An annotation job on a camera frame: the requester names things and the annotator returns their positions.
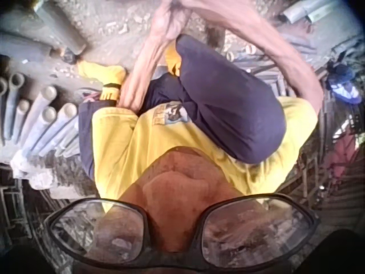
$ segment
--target dirt ground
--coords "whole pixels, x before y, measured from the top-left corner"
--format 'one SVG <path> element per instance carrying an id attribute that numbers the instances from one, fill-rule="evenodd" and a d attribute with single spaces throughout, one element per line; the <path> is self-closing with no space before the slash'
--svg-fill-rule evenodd
<path id="1" fill-rule="evenodd" d="M 253 1 L 259 13 L 273 23 L 275 16 L 294 2 L 293 0 Z M 128 71 L 133 68 L 143 41 L 148 35 L 153 12 L 159 5 L 159 0 L 56 0 L 55 2 L 87 40 L 88 47 L 82 55 L 83 59 L 101 65 L 122 65 Z M 2 15 L 0 29 L 47 43 L 55 48 L 63 47 L 39 18 L 25 9 L 13 9 Z M 319 54 L 309 61 L 320 64 L 329 58 L 333 46 L 360 33 L 362 29 L 351 12 L 345 8 L 338 8 L 315 26 L 299 22 L 294 26 L 283 25 L 280 30 L 311 40 L 318 48 Z M 205 21 L 196 14 L 192 15 L 185 32 L 206 41 Z M 223 54 L 227 50 L 241 49 L 243 45 L 245 41 L 229 31 L 225 32 Z M 20 71 L 27 77 L 27 87 L 23 89 L 22 97 L 29 100 L 34 100 L 39 90 L 46 85 L 57 87 L 59 98 L 54 103 L 56 109 L 66 102 L 81 103 L 83 94 L 77 92 L 81 87 L 98 90 L 102 87 L 96 80 L 81 78 L 75 66 L 58 59 L 48 58 L 43 63 L 9 60 L 5 74 L 9 75 L 14 71 Z M 17 149 L 7 143 L 6 147 L 0 150 L 0 162 L 8 163 Z M 49 155 L 47 163 L 54 167 L 53 179 L 56 185 L 80 184 L 77 193 L 81 196 L 95 191 L 93 183 L 86 179 L 81 170 L 78 157 L 66 160 Z"/>

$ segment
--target eyeglasses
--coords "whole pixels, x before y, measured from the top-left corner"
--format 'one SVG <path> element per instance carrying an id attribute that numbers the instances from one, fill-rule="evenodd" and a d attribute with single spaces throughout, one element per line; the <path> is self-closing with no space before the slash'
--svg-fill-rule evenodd
<path id="1" fill-rule="evenodd" d="M 125 202 L 78 200 L 45 223 L 57 246 L 89 267 L 227 273 L 260 271 L 287 260 L 308 241 L 319 220 L 281 194 L 227 200 L 201 214 L 189 249 L 175 253 L 156 248 L 147 213 Z"/>

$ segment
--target yellow shirt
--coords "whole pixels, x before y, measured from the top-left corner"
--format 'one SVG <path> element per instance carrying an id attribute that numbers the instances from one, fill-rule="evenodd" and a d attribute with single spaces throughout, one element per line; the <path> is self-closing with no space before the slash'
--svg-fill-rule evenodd
<path id="1" fill-rule="evenodd" d="M 284 139 L 272 156 L 256 165 L 241 163 L 217 147 L 189 119 L 179 102 L 161 104 L 141 117 L 122 108 L 99 110 L 92 119 L 92 136 L 100 196 L 118 199 L 158 157 L 177 146 L 197 148 L 207 154 L 243 195 L 274 192 L 317 123 L 317 115 L 306 100 L 278 100 L 286 117 Z"/>

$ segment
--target man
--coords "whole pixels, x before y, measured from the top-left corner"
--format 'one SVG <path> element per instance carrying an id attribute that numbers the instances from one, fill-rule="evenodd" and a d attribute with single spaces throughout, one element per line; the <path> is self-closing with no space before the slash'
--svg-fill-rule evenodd
<path id="1" fill-rule="evenodd" d="M 255 77 L 179 36 L 191 10 L 270 56 L 298 98 L 276 99 Z M 174 75 L 150 84 L 175 39 L 178 55 L 170 58 L 169 48 L 167 58 Z M 322 99 L 311 67 L 249 0 L 163 0 L 117 105 L 80 108 L 83 164 L 101 198 L 144 209 L 161 250 L 184 251 L 206 208 L 278 188 L 317 123 Z M 93 115 L 91 149 L 87 123 L 100 105 L 113 107 Z"/>

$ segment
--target black eyeglass frame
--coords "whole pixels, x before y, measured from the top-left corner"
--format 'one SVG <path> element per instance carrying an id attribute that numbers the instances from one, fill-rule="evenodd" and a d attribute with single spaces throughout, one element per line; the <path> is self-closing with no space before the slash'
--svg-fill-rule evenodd
<path id="1" fill-rule="evenodd" d="M 204 255 L 202 253 L 202 233 L 204 229 L 204 224 L 206 221 L 206 218 L 209 216 L 211 212 L 214 210 L 228 205 L 230 203 L 242 201 L 242 200 L 250 200 L 250 199 L 267 199 L 267 198 L 273 198 L 277 200 L 281 200 L 283 202 L 286 202 L 290 204 L 293 208 L 295 208 L 297 211 L 299 211 L 306 219 L 307 222 L 310 224 L 310 229 L 308 232 L 308 235 L 290 252 L 283 254 L 280 257 L 277 257 L 273 260 L 264 262 L 262 264 L 253 265 L 249 267 L 242 267 L 242 268 L 221 268 L 217 267 L 208 261 L 205 260 Z M 137 258 L 135 258 L 132 261 L 123 263 L 123 264 L 110 264 L 110 263 L 102 263 L 99 261 L 95 261 L 89 258 L 86 258 L 80 254 L 77 254 L 67 248 L 53 233 L 52 228 L 57 223 L 59 218 L 67 212 L 70 208 L 76 206 L 77 204 L 84 203 L 84 202 L 113 202 L 116 204 L 121 204 L 123 206 L 130 207 L 131 209 L 134 209 L 137 211 L 143 218 L 144 222 L 144 228 L 143 228 L 143 243 L 141 247 L 141 251 Z M 196 224 L 195 228 L 195 234 L 191 241 L 190 247 L 186 252 L 162 252 L 155 248 L 151 242 L 151 233 L 150 233 L 150 225 L 151 221 L 149 217 L 147 216 L 147 213 L 139 207 L 138 205 L 121 202 L 117 200 L 111 200 L 111 199 L 100 199 L 100 198 L 85 198 L 80 199 L 78 201 L 75 201 L 66 207 L 60 209 L 59 211 L 56 211 L 52 213 L 50 216 L 46 218 L 44 221 L 44 224 L 47 228 L 47 232 L 50 235 L 50 237 L 53 239 L 53 241 L 56 243 L 56 245 L 66 254 L 73 257 L 75 260 L 80 261 L 81 263 L 85 263 L 87 265 L 90 265 L 92 267 L 97 268 L 103 268 L 103 269 L 112 269 L 112 270 L 129 270 L 129 269 L 148 269 L 148 268 L 180 268 L 180 269 L 186 269 L 196 272 L 206 272 L 209 271 L 209 273 L 250 273 L 250 272 L 256 272 L 261 271 L 263 269 L 272 267 L 278 263 L 281 263 L 288 258 L 290 258 L 293 254 L 297 253 L 312 237 L 314 234 L 318 224 L 319 219 L 318 217 L 312 212 L 307 209 L 305 209 L 302 205 L 296 203 L 293 201 L 290 197 L 284 195 L 284 194 L 257 194 L 257 195 L 249 195 L 249 196 L 243 196 L 239 198 L 234 198 L 230 200 L 226 200 L 217 204 L 214 204 L 210 207 L 208 207 L 199 217 L 198 222 Z"/>

